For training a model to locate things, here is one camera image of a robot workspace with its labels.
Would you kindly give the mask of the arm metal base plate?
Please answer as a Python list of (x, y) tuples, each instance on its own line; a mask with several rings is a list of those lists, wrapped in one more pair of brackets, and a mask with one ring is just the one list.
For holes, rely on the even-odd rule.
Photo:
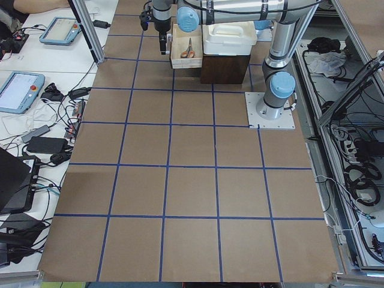
[(258, 41), (270, 42), (272, 40), (272, 30), (274, 28), (273, 21), (271, 20), (254, 21), (254, 27), (256, 30)]
[(283, 107), (271, 108), (264, 102), (264, 92), (246, 92), (248, 127), (265, 130), (294, 130), (295, 123), (289, 100)]

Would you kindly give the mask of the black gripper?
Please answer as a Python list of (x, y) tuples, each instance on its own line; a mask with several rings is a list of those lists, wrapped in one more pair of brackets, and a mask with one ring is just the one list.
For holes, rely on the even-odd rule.
[(139, 16), (140, 25), (143, 31), (148, 30), (148, 23), (153, 23), (158, 32), (160, 53), (166, 55), (166, 35), (168, 32), (168, 2), (167, 1), (147, 1), (143, 6), (143, 11)]

